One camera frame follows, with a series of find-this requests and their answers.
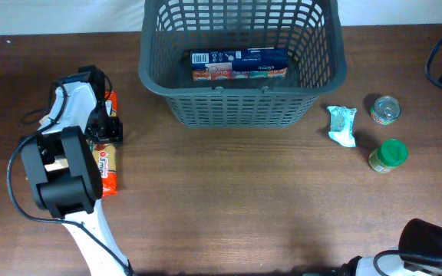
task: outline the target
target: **white wall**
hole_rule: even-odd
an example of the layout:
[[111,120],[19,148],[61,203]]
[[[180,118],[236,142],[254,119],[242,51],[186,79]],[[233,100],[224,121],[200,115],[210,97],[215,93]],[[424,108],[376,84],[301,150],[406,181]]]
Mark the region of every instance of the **white wall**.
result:
[[[140,31],[145,0],[0,0],[0,35]],[[442,23],[442,0],[338,0],[343,25]]]

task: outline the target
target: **green cap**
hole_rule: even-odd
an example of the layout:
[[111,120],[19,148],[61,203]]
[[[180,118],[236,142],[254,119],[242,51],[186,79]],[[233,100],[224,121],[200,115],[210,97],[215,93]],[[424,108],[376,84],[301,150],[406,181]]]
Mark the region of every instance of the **green cap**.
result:
[[378,148],[378,158],[385,166],[399,166],[407,157],[407,147],[399,140],[387,140]]

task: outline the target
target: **plastic wrapper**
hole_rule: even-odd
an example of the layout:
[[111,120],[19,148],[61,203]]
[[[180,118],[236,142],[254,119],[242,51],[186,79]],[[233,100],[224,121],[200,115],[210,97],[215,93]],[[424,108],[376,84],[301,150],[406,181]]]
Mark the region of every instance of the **plastic wrapper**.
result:
[[356,147],[354,136],[352,136],[352,124],[354,116],[358,111],[355,108],[327,107],[330,112],[330,131],[328,136],[335,142],[346,147]]
[[[106,102],[107,113],[110,117],[117,116],[117,94],[112,94]],[[101,180],[104,187],[103,196],[117,193],[117,149],[113,143],[90,143],[95,162],[100,170]]]

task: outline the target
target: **tin can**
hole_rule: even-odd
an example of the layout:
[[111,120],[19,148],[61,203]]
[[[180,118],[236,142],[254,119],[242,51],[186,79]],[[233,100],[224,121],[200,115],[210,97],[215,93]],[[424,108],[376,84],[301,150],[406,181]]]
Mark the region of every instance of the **tin can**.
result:
[[371,118],[381,125],[393,123],[401,114],[398,100],[390,96],[377,99],[371,107]]

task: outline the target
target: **brown wood surface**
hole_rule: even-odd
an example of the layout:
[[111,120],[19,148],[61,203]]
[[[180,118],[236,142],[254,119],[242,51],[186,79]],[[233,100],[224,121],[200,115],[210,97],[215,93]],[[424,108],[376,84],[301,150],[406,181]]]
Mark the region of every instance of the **brown wood surface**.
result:
[[[335,266],[396,245],[412,218],[442,226],[442,90],[424,62],[442,25],[343,28],[348,77],[294,126],[187,129],[137,76],[140,34],[0,37],[0,275],[87,275],[66,229],[30,222],[9,202],[5,169],[25,112],[45,105],[52,80],[96,64],[114,82],[124,145],[117,195],[104,199],[116,242],[138,271],[244,272]],[[442,70],[442,52],[433,73]],[[376,94],[403,107],[374,123]],[[327,105],[357,107],[359,147],[326,134]],[[390,138],[408,161],[380,175],[368,154]],[[30,197],[18,161],[16,196]]]

